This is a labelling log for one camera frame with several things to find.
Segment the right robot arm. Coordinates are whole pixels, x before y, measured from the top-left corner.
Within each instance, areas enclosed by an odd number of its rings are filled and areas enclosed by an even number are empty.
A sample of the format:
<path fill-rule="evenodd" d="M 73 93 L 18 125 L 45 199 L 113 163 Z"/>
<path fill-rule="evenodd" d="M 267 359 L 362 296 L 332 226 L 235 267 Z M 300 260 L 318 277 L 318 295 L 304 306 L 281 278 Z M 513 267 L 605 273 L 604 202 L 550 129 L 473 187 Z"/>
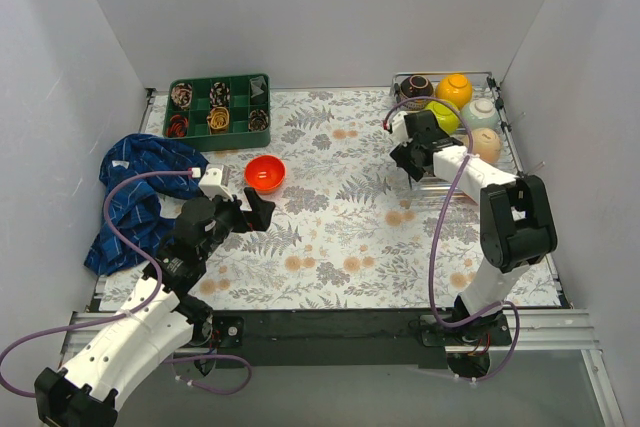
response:
<path fill-rule="evenodd" d="M 558 244 L 557 233 L 542 179 L 516 176 L 482 160 L 476 139 L 465 143 L 450 136 L 429 110 L 390 111 L 384 129 L 396 147 L 391 158 L 411 179 L 425 174 L 450 183 L 434 229 L 428 266 L 430 308 L 442 327 L 452 329 L 464 344 L 475 344 L 489 331 L 487 317 L 495 316 L 520 277 L 541 262 Z M 458 295 L 453 316 L 445 320 L 435 306 L 435 263 L 441 230 L 453 193 L 461 190 L 479 206 L 483 259 L 474 279 Z"/>

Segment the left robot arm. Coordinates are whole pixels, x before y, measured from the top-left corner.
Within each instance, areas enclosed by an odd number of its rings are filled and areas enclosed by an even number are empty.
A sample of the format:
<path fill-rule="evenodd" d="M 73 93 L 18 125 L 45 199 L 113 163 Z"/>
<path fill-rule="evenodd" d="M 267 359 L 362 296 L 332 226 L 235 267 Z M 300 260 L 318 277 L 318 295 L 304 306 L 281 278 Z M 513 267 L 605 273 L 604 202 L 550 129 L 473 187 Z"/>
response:
<path fill-rule="evenodd" d="M 176 349 L 205 345 L 213 311 L 190 291 L 232 233 L 264 232 L 275 210 L 252 188 L 237 197 L 187 201 L 127 300 L 84 349 L 35 381 L 39 419 L 48 426 L 112 426 L 134 390 Z"/>

